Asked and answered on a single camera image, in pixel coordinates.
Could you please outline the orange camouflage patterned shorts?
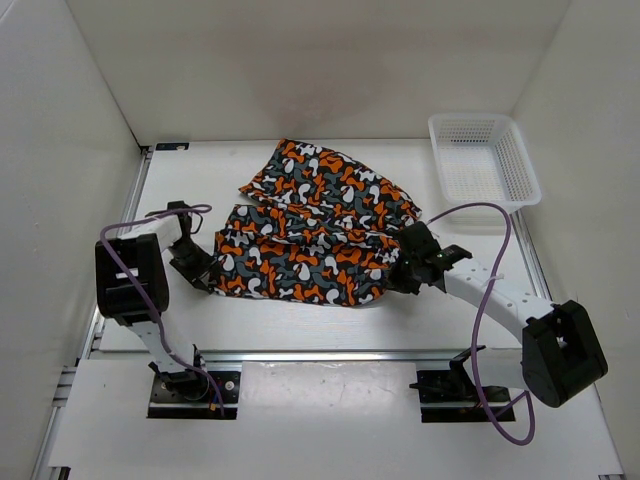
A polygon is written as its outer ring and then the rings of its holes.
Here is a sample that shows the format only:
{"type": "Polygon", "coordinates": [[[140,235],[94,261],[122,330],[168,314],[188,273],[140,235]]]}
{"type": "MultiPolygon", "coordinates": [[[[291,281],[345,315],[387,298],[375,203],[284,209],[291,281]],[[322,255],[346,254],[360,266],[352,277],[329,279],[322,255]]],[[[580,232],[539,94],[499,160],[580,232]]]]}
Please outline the orange camouflage patterned shorts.
{"type": "Polygon", "coordinates": [[[397,235],[421,209],[348,155],[282,139],[215,235],[214,291],[226,297],[357,307],[382,297],[397,235]]]}

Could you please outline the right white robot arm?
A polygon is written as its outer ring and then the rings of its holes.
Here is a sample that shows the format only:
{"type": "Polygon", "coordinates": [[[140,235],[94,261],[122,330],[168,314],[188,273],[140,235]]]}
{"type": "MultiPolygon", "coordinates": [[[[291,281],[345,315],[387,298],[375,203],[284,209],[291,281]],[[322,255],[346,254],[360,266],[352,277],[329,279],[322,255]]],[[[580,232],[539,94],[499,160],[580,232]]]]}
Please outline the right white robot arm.
{"type": "Polygon", "coordinates": [[[484,387],[525,390],[552,408],[565,404],[609,370],[586,308],[574,300],[562,304],[537,297],[494,275],[458,245],[440,246],[418,222],[398,235],[400,259],[390,284],[401,293],[435,287],[476,307],[505,328],[517,348],[482,345],[449,363],[449,387],[470,400],[484,387]]]}

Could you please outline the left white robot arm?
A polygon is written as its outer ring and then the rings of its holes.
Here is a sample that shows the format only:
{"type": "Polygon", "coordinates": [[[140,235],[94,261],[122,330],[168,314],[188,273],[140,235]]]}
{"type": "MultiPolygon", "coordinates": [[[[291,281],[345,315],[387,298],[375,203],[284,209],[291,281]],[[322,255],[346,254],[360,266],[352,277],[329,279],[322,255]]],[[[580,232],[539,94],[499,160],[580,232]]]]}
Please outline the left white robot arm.
{"type": "Polygon", "coordinates": [[[95,244],[101,315],[135,333],[154,357],[150,368],[157,378],[190,401],[219,396],[219,387],[197,346],[166,315],[170,291],[163,254],[171,254],[169,265],[192,288],[212,294],[218,262],[193,239],[211,210],[173,201],[142,219],[103,227],[95,244]]]}

